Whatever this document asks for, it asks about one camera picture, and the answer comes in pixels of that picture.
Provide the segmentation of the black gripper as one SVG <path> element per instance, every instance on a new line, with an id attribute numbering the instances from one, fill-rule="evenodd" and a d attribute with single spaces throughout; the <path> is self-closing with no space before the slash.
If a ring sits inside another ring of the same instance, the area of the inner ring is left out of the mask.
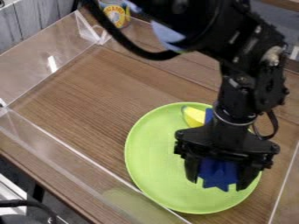
<path id="1" fill-rule="evenodd" d="M 174 153 L 185 159 L 186 177 L 198 183 L 203 158 L 240 163 L 237 190 L 244 191 L 262 170 L 274 165 L 280 146 L 246 127 L 209 122 L 202 127 L 175 132 Z"/>

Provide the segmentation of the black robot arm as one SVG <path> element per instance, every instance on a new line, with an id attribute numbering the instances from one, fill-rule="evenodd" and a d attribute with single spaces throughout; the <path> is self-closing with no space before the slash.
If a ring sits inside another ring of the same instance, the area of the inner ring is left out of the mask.
<path id="1" fill-rule="evenodd" d="M 213 118 L 175 133 L 175 154 L 186 177 L 205 186 L 249 188 L 274 164 L 280 146 L 258 132 L 261 115 L 274 118 L 286 102 L 286 38 L 253 10 L 250 0 L 125 0 L 150 18 L 162 52 L 141 48 L 117 28 L 98 0 L 83 0 L 89 12 L 118 43 L 150 60 L 199 52 L 219 62 L 222 83 Z"/>

